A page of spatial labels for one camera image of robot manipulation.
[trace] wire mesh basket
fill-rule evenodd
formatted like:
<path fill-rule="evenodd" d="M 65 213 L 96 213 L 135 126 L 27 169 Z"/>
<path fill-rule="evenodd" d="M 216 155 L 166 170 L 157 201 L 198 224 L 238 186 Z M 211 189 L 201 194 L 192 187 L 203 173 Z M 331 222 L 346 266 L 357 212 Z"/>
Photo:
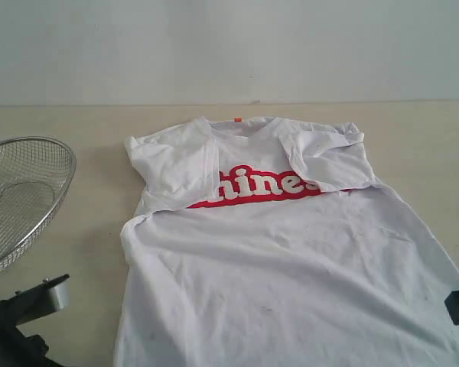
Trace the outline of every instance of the wire mesh basket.
<path fill-rule="evenodd" d="M 61 141 L 0 141 L 0 271 L 17 260 L 53 219 L 75 167 L 75 154 Z"/>

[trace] white wall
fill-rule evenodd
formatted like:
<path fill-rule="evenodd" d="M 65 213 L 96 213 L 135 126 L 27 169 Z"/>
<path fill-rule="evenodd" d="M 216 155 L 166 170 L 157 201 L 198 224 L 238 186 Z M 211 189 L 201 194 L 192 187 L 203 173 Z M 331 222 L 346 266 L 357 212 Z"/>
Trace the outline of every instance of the white wall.
<path fill-rule="evenodd" d="M 459 0 L 0 0 L 0 105 L 459 98 Z"/>

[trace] white t-shirt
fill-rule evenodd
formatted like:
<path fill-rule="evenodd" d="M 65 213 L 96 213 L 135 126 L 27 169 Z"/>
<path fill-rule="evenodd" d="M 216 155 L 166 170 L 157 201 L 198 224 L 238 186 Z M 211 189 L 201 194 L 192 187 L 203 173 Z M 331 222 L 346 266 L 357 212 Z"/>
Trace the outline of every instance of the white t-shirt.
<path fill-rule="evenodd" d="M 354 124 L 199 118 L 126 147 L 147 188 L 115 366 L 459 366 L 459 271 Z"/>

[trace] t-shirt sleeve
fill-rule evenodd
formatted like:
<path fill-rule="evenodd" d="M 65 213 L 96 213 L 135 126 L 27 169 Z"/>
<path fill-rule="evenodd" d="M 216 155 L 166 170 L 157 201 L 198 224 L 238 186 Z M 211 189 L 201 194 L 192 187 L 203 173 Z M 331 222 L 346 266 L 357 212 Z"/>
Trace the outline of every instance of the t-shirt sleeve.
<path fill-rule="evenodd" d="M 335 132 L 299 131 L 280 139 L 293 170 L 322 192 L 331 192 L 375 182 L 363 137 L 354 124 L 346 124 Z"/>
<path fill-rule="evenodd" d="M 219 186 L 214 141 L 192 135 L 189 125 L 148 137 L 130 137 L 125 146 L 132 166 L 147 184 L 138 213 L 178 210 Z"/>

